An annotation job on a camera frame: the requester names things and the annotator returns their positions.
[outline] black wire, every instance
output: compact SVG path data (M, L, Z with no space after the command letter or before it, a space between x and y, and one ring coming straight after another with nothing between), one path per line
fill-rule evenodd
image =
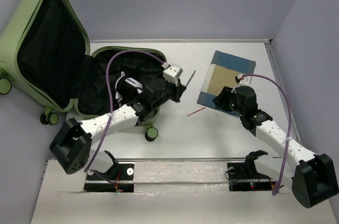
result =
M229 180L230 182L232 182L232 183L235 183L235 182L238 182L240 179L238 179L238 180L230 180L229 178L227 178L226 177L226 174L228 173L228 171L226 171L225 172L225 178L227 179L227 180Z

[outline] open suitcase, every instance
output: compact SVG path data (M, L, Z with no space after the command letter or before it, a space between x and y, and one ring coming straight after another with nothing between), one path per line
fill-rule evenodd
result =
M132 49L104 47L90 55L88 36L68 0L21 0L0 37L0 93L8 93L13 82L46 107L43 124L57 123L53 110L72 107L84 118L103 115L110 110L107 63L116 53ZM138 50L166 60L158 50ZM160 63L151 57L127 53L112 63L110 81L123 70L142 83L158 77L158 68ZM144 123L147 129L158 113Z

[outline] suitcase shell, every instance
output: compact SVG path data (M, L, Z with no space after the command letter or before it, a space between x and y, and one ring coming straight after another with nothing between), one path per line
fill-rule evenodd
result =
M79 108L79 99L74 96L69 98L68 103L67 103L67 99L64 98L63 105L61 105L60 102L56 100L57 98L53 96L53 94L47 93L46 91L44 91L44 89L51 90L53 87L52 88L50 86L49 88L45 87L44 82L39 82L39 79L38 81L36 81L36 83L33 83L32 80L29 80L28 78L36 77L36 75L32 76L31 72L34 70L32 69L33 67L39 67L39 62L40 62L39 58L36 59L37 60L36 62L35 61L31 62L31 65L28 66L28 68L23 69L23 67L25 67L26 64L22 62L23 60L22 55L21 55L22 49L25 49L26 53L29 53L27 50L30 50L33 48L36 48L36 50L39 50L40 53L44 53L44 51L46 51L46 53L48 52L52 53L53 51L51 50L53 50L53 46L55 45L55 43L58 43L60 46L56 46L56 49L59 50L59 49L64 48L65 52L63 53L63 55L65 56L65 53L67 53L66 47L68 47L68 45L66 44L61 45L60 42L64 40L64 42L67 43L67 41L70 41L69 40L70 38L76 39L70 33L69 33L70 34L69 36L65 36L66 28L67 30L71 29L68 32L71 32L72 34L76 32L77 38L78 38L76 42L79 42L79 43L81 42L81 45L79 44L79 47L81 47L80 48L81 50L79 49L76 51L77 56L78 57L82 55L84 57L90 56L90 41L88 39L88 35L84 27L82 26L81 22L79 21L78 17L76 16L75 12L73 11L69 1L68 0L56 0L55 3L54 3L55 0L49 0L49 1L51 2L47 4L46 0L21 0L20 4L16 8L13 16L11 17L4 32L2 33L0 37L0 77L8 78L16 87L26 92L28 95L34 98L38 103L40 103L40 105L46 107L45 115L48 115L48 113L50 113L52 110L57 110L60 112L67 112L73 106L75 107L75 110L84 118L93 118L98 115L101 115L98 113L81 112ZM54 15L52 15L53 6L55 4L57 7L59 6L57 9L62 12L59 12L59 14L55 13ZM66 23L64 23L65 25L64 29L62 31L60 30L60 32L58 32L57 30L55 34L55 38L53 38L53 37L50 37L51 35L50 32L52 32L52 30L48 31L49 26L46 22L48 22L50 26L53 26L53 20L49 20L48 17L49 16L52 17L55 15L58 15L63 20L64 18L66 18L65 19ZM39 33L39 31L42 31L41 29L44 29L46 32L45 35L49 36L49 39L47 39L46 37L47 39L46 41L44 41L44 34ZM143 49L143 48L128 48L128 47L104 47L104 48L101 48L95 51L91 56L95 59L95 57L100 56L102 52L107 52L109 50L111 50L113 53L114 52L117 53L122 50L131 50L131 49L148 51L158 57L161 57L163 60L166 60L164 54L158 50ZM35 52L30 53L30 56L31 56L30 61L35 60L34 55L35 55ZM54 60L56 60L56 58L50 58L50 59L51 59L50 63L54 63ZM80 66L75 62L75 60L72 60L72 62L74 66ZM49 66L46 66L46 65L41 66L41 70L44 70L45 72L44 75L46 75L47 77L49 75L48 72L46 73L46 70L48 68ZM64 73L66 74L69 73L69 70L67 70L66 72L60 71L61 75L64 75ZM71 73L72 75L66 78L68 80L64 80L59 83L67 84L67 82L71 82L72 80L75 80L75 78L78 77L79 73L77 72ZM148 123L153 123L157 115L158 115L158 112L151 120L148 121Z

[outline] suitcase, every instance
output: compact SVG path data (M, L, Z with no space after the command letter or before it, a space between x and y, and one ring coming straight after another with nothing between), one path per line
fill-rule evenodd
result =
M109 46L90 55L87 33L68 0L21 0L0 37L0 94L8 93L12 82L46 108L43 124L57 123L54 110L72 107L85 119L103 115L110 110L106 66L122 50L136 49ZM137 50L166 61L158 50ZM115 82L125 70L142 83L159 77L161 73L152 72L159 67L154 58L123 54L112 63L110 80ZM143 125L153 126L158 113Z

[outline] gray wall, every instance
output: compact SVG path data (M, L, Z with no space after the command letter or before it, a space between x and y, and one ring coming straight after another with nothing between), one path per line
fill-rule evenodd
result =
M295 0L70 0L90 39L274 38Z
M0 32L20 0L0 0ZM59 126L43 126L43 108L17 89L0 96L0 223L30 223L48 146Z
M306 147L330 155L339 178L339 0L297 0L273 51ZM331 200L339 220L339 196Z

